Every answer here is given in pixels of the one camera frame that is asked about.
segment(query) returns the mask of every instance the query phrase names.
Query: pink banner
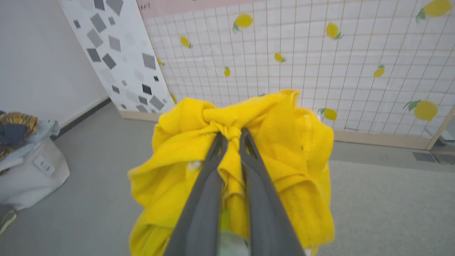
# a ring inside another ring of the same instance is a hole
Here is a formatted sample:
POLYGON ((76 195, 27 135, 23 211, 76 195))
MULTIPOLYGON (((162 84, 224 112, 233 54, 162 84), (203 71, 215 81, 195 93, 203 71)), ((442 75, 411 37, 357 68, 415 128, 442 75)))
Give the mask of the pink banner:
POLYGON ((251 3, 254 0, 136 0, 143 19, 206 8, 251 3))

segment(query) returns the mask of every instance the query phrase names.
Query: lemon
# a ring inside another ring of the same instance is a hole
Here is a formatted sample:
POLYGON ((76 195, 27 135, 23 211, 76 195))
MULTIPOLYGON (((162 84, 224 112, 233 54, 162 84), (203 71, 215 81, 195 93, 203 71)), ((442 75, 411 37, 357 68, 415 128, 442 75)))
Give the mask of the lemon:
POLYGON ((374 77, 381 77, 382 75, 384 75, 384 70, 385 70, 385 67, 384 65, 379 65, 378 66, 378 69, 376 69, 376 71, 374 72, 374 77))
POLYGON ((438 107, 436 106, 436 104, 430 101, 421 100, 411 101, 406 103, 403 109, 405 109, 406 107, 408 107, 409 112, 411 112, 411 110, 415 108, 414 110, 415 117, 417 119, 426 120, 428 122, 433 120, 433 117, 435 117, 436 114, 438 113, 438 107))
POLYGON ((277 60, 278 62, 285 62, 286 61, 286 58, 283 58, 283 56, 281 56, 281 54, 279 54, 278 52, 275 53, 275 60, 277 60))
POLYGON ((239 32, 240 31, 239 27, 247 28, 247 27, 251 26, 252 23, 253 23, 253 18, 249 14, 242 13, 235 19, 232 30, 234 32, 239 32))
POLYGON ((324 115, 324 117, 327 118, 328 120, 335 121, 337 119, 337 113, 333 109, 321 108, 320 110, 318 110, 318 112, 321 112, 321 115, 324 115))
POLYGON ((190 42, 185 36, 180 37, 180 42, 182 42, 182 45, 185 46, 186 48, 193 48, 193 45, 190 44, 190 42))
POLYGON ((224 68, 224 75, 225 75, 226 77, 228 77, 228 76, 231 75, 231 71, 229 70, 229 67, 225 67, 225 68, 224 68))
POLYGON ((419 20, 424 20, 426 17, 439 17, 446 14, 452 9, 452 5, 449 0, 433 0, 429 4, 425 5, 416 16, 415 20, 417 23, 419 20))
POLYGON ((175 98, 174 94, 170 93, 172 100, 175 104, 177 104, 177 99, 175 98))
POLYGON ((329 22, 329 24, 325 28, 325 32, 333 40, 341 39, 344 36, 341 34, 341 32, 338 32, 338 26, 332 22, 329 22))
POLYGON ((158 65, 160 66, 165 66, 166 64, 162 62, 160 59, 157 58, 158 65))

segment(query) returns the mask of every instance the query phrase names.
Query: yellow towel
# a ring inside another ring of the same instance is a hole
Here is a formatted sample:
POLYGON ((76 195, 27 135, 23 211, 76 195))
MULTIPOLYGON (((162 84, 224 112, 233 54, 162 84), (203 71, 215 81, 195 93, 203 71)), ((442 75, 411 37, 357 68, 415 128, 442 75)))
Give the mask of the yellow towel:
POLYGON ((192 170, 188 163, 205 159, 218 131, 229 141, 218 167, 226 184, 223 210, 229 213, 229 230, 248 238, 248 206, 238 153, 242 127, 254 137, 302 246, 317 251, 331 242, 328 159, 333 131, 311 110, 296 107, 298 94, 285 90, 227 108, 186 98, 163 114, 155 126, 152 158, 128 173, 131 193, 144 207, 131 232, 131 254, 163 254, 200 170, 192 170))

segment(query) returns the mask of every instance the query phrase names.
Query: gray carpet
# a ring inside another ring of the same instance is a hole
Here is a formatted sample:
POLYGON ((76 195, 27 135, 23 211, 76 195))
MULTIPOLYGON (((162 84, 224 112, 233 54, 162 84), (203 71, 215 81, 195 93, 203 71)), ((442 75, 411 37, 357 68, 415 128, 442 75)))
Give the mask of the gray carpet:
MULTIPOLYGON (((126 173, 150 157, 152 130, 153 123, 121 119, 109 104, 57 139, 71 176, 19 213, 0 236, 0 255, 129 255, 141 208, 126 173)), ((336 238, 320 256, 454 255, 454 168, 417 162, 412 152, 335 144, 336 238)))
POLYGON ((454 255, 455 174, 330 164, 335 241, 319 255, 454 255))

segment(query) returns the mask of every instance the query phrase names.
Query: lemon leaf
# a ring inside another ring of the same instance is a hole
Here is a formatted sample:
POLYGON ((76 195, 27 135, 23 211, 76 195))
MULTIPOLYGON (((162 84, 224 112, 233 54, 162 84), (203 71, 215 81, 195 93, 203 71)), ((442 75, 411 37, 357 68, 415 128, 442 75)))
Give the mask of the lemon leaf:
POLYGON ((240 29, 238 28, 237 24, 234 22, 234 26, 232 27, 232 30, 235 32, 240 32, 240 29))
POLYGON ((421 20, 426 19, 426 14, 425 14, 425 11, 423 8, 419 11, 419 14, 417 14, 417 16, 415 17, 415 21, 417 23, 419 23, 419 19, 421 19, 421 20))
POLYGON ((411 110, 413 110, 419 102, 420 102, 420 100, 411 102, 408 106, 409 112, 411 112, 411 110))
POLYGON ((406 105, 403 107, 403 109, 407 108, 407 106, 411 104, 411 102, 406 103, 406 105))

